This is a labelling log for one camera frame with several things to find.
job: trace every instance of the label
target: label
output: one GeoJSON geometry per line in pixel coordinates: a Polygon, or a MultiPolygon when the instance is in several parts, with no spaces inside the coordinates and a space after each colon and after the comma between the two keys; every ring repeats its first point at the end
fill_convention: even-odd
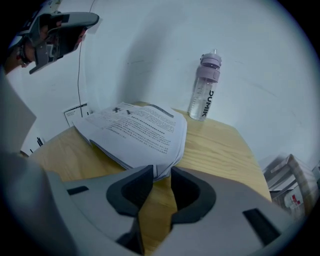
{"type": "Polygon", "coordinates": [[[212,101],[212,97],[213,97],[214,93],[215,92],[213,90],[210,90],[209,97],[206,100],[205,107],[204,107],[203,112],[202,112],[202,117],[206,117],[207,116],[207,113],[209,111],[209,108],[210,108],[210,105],[211,105],[211,101],[212,101]]]}

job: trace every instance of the bottle lid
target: bottle lid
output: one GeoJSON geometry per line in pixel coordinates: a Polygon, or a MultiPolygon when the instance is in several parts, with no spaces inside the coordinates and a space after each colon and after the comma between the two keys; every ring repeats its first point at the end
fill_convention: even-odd
{"type": "Polygon", "coordinates": [[[217,54],[217,50],[214,49],[210,53],[206,53],[201,56],[200,64],[213,64],[220,68],[222,65],[222,59],[217,54]]]}

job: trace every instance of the gray plastic object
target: gray plastic object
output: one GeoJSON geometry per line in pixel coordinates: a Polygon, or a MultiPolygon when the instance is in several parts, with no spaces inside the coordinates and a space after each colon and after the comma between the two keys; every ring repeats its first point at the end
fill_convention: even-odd
{"type": "MultiPolygon", "coordinates": [[[[138,212],[153,186],[152,165],[62,182],[0,154],[0,181],[14,218],[53,255],[143,254],[138,212]]],[[[178,211],[155,256],[269,255],[295,232],[282,209],[242,183],[173,167],[171,188],[178,211]]]]}
{"type": "Polygon", "coordinates": [[[272,243],[276,243],[293,224],[293,220],[284,210],[240,182],[173,167],[171,187],[178,206],[178,212],[172,216],[172,220],[181,211],[184,211],[184,216],[180,218],[187,219],[185,224],[172,224],[170,234],[154,256],[240,256],[256,254],[257,251],[260,251],[259,255],[268,255],[272,243]],[[179,196],[179,191],[186,193],[199,181],[205,181],[214,189],[214,205],[207,209],[205,215],[193,209],[194,204],[199,204],[198,201],[204,204],[202,207],[210,207],[207,201],[203,201],[206,197],[202,196],[208,194],[208,191],[199,187],[198,197],[184,203],[187,206],[179,210],[179,201],[187,200],[185,196],[179,196]]]}
{"type": "Polygon", "coordinates": [[[29,32],[24,34],[35,48],[35,67],[29,73],[33,74],[75,51],[82,30],[89,29],[98,21],[99,16],[91,12],[44,13],[38,16],[29,32]],[[57,22],[61,22],[61,26],[57,27],[57,22]],[[45,40],[41,38],[43,26],[48,26],[48,37],[45,40]]]}

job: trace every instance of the white wall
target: white wall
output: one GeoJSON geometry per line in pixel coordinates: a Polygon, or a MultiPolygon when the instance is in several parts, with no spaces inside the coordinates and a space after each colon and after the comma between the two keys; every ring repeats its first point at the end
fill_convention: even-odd
{"type": "Polygon", "coordinates": [[[237,128],[264,168],[290,153],[320,158],[319,63],[303,31],[276,2],[96,0],[87,35],[88,101],[187,110],[201,54],[217,48],[220,81],[208,117],[237,128]]]}

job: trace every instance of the black cable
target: black cable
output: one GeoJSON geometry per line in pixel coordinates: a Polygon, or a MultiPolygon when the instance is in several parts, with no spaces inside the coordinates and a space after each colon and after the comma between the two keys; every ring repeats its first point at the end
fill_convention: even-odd
{"type": "MultiPolygon", "coordinates": [[[[91,4],[91,7],[90,7],[90,10],[89,10],[89,13],[91,13],[91,9],[92,9],[92,6],[94,6],[95,1],[96,1],[96,0],[93,0],[93,2],[92,2],[92,4],[91,4]]],[[[79,107],[80,107],[81,117],[83,118],[83,115],[82,115],[82,107],[81,107],[81,99],[80,99],[80,91],[79,91],[81,47],[82,47],[82,41],[81,41],[81,44],[80,44],[80,51],[79,51],[79,67],[78,67],[78,82],[77,82],[77,85],[78,85],[79,107]]]]}

